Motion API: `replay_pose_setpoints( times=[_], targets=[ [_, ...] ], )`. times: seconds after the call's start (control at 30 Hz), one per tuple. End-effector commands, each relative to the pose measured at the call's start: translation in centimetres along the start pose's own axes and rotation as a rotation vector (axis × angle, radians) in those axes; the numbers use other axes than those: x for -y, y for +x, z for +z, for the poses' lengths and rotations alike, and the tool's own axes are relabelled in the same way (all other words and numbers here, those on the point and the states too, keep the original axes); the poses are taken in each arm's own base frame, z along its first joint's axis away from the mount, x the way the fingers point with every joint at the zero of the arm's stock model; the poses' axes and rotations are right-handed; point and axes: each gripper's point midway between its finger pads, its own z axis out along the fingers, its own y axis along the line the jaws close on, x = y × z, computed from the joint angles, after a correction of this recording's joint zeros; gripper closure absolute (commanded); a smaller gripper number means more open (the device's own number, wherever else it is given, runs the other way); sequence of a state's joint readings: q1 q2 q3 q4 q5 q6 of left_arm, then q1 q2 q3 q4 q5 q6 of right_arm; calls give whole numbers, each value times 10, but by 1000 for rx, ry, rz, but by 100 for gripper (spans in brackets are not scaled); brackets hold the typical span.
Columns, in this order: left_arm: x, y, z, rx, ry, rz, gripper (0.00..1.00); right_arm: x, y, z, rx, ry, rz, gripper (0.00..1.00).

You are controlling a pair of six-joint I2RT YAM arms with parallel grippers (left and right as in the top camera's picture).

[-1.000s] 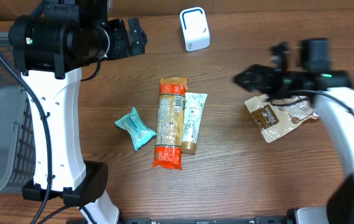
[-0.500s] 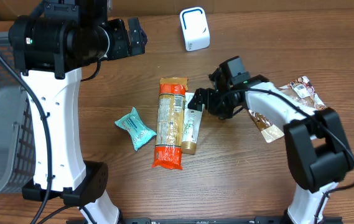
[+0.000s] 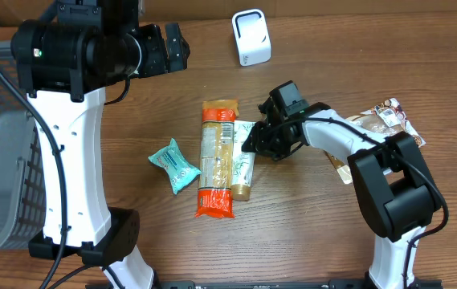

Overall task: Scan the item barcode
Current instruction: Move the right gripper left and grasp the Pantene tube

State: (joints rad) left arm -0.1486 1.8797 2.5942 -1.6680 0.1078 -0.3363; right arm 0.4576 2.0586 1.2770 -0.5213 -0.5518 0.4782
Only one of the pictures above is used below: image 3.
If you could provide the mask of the orange spaghetti packet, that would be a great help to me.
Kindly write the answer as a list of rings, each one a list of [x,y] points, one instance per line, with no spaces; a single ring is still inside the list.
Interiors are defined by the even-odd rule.
[[[202,103],[201,175],[195,216],[233,218],[232,157],[237,100]]]

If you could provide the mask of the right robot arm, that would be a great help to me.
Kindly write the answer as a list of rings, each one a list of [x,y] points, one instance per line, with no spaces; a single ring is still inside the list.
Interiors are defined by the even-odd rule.
[[[449,210],[410,134],[358,127],[327,104],[309,104],[293,81],[271,90],[258,109],[263,120],[253,126],[244,152],[279,161],[307,145],[349,167],[361,215],[375,234],[373,261],[363,279],[334,279],[328,287],[442,287],[413,273],[419,240],[444,228]]]

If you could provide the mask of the teal wet wipes pack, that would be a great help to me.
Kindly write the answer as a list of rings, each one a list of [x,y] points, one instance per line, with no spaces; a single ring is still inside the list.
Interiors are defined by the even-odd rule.
[[[200,169],[185,159],[174,138],[170,140],[169,145],[158,150],[148,159],[152,164],[166,171],[174,195],[177,195],[201,174]]]

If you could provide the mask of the beige bread snack pouch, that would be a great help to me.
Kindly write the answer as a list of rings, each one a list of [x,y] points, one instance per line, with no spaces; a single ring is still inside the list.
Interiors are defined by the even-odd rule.
[[[395,98],[390,98],[355,116],[347,118],[349,122],[371,132],[393,136],[404,131],[410,134],[418,147],[426,142],[414,129],[402,106]]]

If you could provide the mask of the white cream tube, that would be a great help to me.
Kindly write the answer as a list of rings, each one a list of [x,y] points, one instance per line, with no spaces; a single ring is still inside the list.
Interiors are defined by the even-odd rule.
[[[255,154],[245,153],[242,146],[249,137],[254,124],[249,121],[235,121],[231,178],[232,198],[235,201],[248,201],[251,196]]]

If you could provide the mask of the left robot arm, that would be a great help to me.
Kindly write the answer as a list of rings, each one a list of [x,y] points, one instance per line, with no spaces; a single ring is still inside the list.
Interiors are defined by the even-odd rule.
[[[141,26],[139,1],[58,1],[55,20],[26,20],[11,41],[18,84],[39,134],[46,214],[32,257],[59,263],[79,255],[114,288],[156,288],[137,248],[135,210],[106,202],[100,127],[106,89],[185,70],[190,47],[180,26]]]

